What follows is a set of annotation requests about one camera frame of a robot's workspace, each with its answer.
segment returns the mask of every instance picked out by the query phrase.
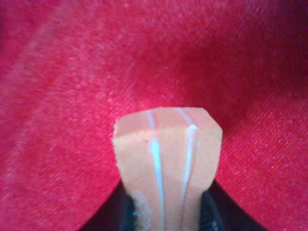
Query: peach foam piece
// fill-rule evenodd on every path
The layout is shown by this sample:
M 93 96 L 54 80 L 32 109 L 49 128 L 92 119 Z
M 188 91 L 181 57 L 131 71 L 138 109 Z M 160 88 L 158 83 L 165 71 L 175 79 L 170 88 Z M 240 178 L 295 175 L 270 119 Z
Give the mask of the peach foam piece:
M 161 107 L 116 122 L 114 151 L 137 231 L 198 230 L 221 140 L 221 127 L 203 108 Z

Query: red felt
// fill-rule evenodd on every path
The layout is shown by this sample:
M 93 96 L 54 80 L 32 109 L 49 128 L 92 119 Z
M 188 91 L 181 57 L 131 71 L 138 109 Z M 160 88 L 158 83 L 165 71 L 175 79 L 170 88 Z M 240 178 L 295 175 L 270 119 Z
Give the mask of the red felt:
M 0 3 L 0 230 L 78 229 L 119 181 L 115 120 L 159 106 L 208 110 L 222 187 L 308 229 L 306 3 L 39 2 Z

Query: crumbled foam spot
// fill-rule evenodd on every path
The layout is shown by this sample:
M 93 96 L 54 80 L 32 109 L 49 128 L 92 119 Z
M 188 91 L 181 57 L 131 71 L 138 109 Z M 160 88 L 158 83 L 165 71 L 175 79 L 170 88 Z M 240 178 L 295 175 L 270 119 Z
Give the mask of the crumbled foam spot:
M 135 220 L 136 220 L 136 231 L 147 231 L 151 227 L 152 212 L 150 210 L 148 200 L 143 196 L 140 191 L 134 191 L 131 194 L 135 205 Z

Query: black object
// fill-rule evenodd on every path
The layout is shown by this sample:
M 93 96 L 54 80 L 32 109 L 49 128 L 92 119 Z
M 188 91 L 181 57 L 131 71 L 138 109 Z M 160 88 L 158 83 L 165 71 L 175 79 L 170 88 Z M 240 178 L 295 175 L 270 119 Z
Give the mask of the black object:
M 225 231 L 216 205 L 208 192 L 201 198 L 199 231 Z
M 265 231 L 213 182 L 200 196 L 199 231 Z M 120 183 L 79 231 L 134 231 L 134 204 Z

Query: red fabric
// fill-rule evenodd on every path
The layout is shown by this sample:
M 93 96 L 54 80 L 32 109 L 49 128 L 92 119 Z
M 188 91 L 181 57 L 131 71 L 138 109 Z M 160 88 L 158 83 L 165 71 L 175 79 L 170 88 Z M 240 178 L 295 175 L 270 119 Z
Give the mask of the red fabric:
M 222 187 L 308 229 L 307 4 L 37 2 L 0 3 L 0 230 L 79 228 L 119 181 L 113 123 L 158 106 L 208 110 Z

